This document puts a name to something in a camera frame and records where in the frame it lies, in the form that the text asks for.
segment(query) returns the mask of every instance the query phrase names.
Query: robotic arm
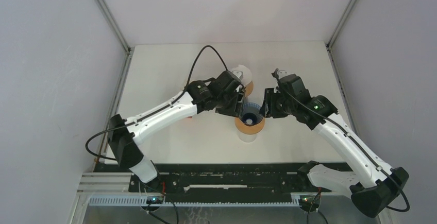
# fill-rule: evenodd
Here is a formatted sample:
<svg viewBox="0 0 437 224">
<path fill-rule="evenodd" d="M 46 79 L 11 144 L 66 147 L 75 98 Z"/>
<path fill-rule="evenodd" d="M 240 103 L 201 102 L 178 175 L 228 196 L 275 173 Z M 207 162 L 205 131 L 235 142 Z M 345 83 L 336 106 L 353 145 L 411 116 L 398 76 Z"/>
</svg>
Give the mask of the robotic arm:
<svg viewBox="0 0 437 224">
<path fill-rule="evenodd" d="M 159 106 L 127 119 L 119 114 L 110 120 L 109 146 L 120 168 L 129 168 L 147 183 L 157 177 L 155 166 L 138 148 L 154 132 L 185 117 L 215 108 L 216 113 L 239 116 L 244 98 L 241 71 L 223 71 L 216 79 L 192 81 Z"/>
<path fill-rule="evenodd" d="M 408 173 L 402 167 L 393 169 L 373 153 L 326 97 L 310 96 L 300 77 L 278 69 L 272 75 L 278 87 L 265 89 L 261 110 L 265 117 L 295 116 L 322 136 L 353 170 L 340 172 L 311 161 L 299 169 L 299 177 L 306 184 L 350 198 L 366 216 L 377 216 L 400 194 Z"/>
</svg>

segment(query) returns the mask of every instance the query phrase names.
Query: blue mesh filter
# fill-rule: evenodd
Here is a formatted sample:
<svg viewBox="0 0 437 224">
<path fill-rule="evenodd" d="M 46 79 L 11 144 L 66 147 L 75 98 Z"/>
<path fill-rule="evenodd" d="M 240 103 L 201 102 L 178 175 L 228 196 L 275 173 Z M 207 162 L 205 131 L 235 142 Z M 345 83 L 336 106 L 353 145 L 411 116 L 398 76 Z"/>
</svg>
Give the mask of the blue mesh filter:
<svg viewBox="0 0 437 224">
<path fill-rule="evenodd" d="M 240 120 L 247 126 L 259 124 L 263 116 L 260 114 L 261 107 L 257 103 L 245 103 L 241 112 Z"/>
</svg>

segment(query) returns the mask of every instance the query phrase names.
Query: gray wall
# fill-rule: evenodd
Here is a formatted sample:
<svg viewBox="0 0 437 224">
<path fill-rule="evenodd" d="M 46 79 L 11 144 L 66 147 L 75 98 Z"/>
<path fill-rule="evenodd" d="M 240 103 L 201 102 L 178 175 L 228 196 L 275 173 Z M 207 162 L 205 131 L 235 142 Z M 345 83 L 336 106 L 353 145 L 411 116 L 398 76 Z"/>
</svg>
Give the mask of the gray wall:
<svg viewBox="0 0 437 224">
<path fill-rule="evenodd" d="M 435 223 L 437 0 L 359 0 L 334 45 L 363 140 L 410 174 L 401 223 Z M 401 197 L 393 204 L 403 208 Z"/>
<path fill-rule="evenodd" d="M 94 0 L 0 0 L 1 223 L 65 223 L 124 52 Z"/>
</svg>

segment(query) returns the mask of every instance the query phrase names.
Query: white wall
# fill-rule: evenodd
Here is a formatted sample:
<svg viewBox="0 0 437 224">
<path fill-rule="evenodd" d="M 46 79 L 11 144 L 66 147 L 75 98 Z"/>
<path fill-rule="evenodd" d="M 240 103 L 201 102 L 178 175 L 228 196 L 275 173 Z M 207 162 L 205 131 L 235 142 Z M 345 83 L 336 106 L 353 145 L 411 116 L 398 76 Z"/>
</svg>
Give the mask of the white wall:
<svg viewBox="0 0 437 224">
<path fill-rule="evenodd" d="M 410 174 L 401 223 L 436 217 L 436 3 L 359 0 L 333 50 L 363 140 Z"/>
<path fill-rule="evenodd" d="M 65 223 L 124 52 L 94 0 L 0 0 L 1 223 Z"/>
<path fill-rule="evenodd" d="M 328 42 L 349 0 L 106 0 L 130 46 Z"/>
</svg>

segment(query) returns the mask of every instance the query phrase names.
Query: white table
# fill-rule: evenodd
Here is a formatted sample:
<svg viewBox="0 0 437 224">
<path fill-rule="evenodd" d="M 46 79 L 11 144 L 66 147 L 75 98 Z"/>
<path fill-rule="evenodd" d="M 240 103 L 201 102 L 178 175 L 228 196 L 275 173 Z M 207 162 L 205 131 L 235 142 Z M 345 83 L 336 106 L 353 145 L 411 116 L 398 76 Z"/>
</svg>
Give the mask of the white table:
<svg viewBox="0 0 437 224">
<path fill-rule="evenodd" d="M 167 101 L 182 90 L 194 58 L 205 44 L 138 45 L 123 89 L 119 113 L 126 118 Z M 300 76 L 312 96 L 326 96 L 349 122 L 340 90 L 322 41 L 212 44 L 229 69 L 242 64 L 253 73 L 249 101 L 262 104 L 264 88 L 276 86 L 275 68 Z M 191 80 L 217 77 L 224 70 L 206 49 Z M 342 162 L 321 137 L 292 116 L 266 120 L 252 143 L 242 142 L 233 117 L 214 111 L 185 118 L 166 127 L 140 146 L 155 163 Z M 110 149 L 107 156 L 113 157 Z"/>
</svg>

